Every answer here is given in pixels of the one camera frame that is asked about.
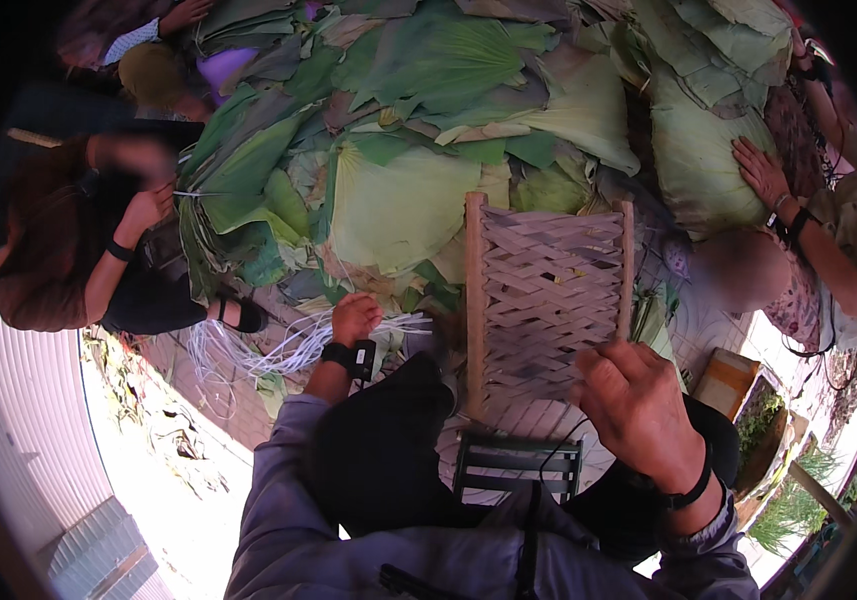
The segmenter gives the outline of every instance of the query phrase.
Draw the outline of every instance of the man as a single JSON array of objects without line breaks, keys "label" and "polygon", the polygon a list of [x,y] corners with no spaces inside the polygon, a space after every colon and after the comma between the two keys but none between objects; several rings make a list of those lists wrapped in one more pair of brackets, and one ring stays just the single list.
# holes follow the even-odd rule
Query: man
[{"label": "man", "polygon": [[[352,348],[381,310],[350,294],[332,318],[333,342]],[[758,598],[712,473],[734,478],[731,424],[686,404],[643,344],[603,344],[578,366],[574,402],[612,469],[564,506],[533,480],[472,507],[439,480],[434,446],[456,405],[428,352],[351,397],[347,369],[323,361],[255,449],[226,598]],[[652,580],[630,570],[657,547]]]},{"label": "man", "polygon": [[29,156],[6,182],[0,314],[9,326],[60,331],[101,322],[153,335],[204,319],[246,332],[266,327],[252,302],[222,298],[206,308],[192,301],[187,273],[170,281],[140,264],[141,236],[173,211],[175,150],[196,141],[202,126],[139,121],[138,132],[79,135]]}]

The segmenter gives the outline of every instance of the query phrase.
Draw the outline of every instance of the leg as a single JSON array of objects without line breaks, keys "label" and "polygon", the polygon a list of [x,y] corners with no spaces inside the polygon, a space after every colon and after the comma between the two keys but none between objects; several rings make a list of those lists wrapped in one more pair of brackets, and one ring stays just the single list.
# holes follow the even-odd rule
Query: leg
[{"label": "leg", "polygon": [[122,275],[102,325],[109,331],[156,335],[204,321],[206,308],[191,299],[188,273],[178,281],[133,264]]},{"label": "leg", "polygon": [[[688,420],[711,444],[712,469],[727,486],[734,485],[738,468],[738,434],[725,416],[707,404],[685,396]],[[609,558],[637,565],[655,554],[655,532],[662,515],[657,492],[647,477],[614,464],[588,489],[563,508],[598,536]]]},{"label": "leg", "polygon": [[211,110],[185,87],[175,53],[163,43],[138,44],[118,62],[118,77],[140,104],[207,122]]},{"label": "leg", "polygon": [[425,352],[335,405],[306,451],[304,478],[322,512],[352,536],[480,518],[438,477],[435,443],[454,405]]}]

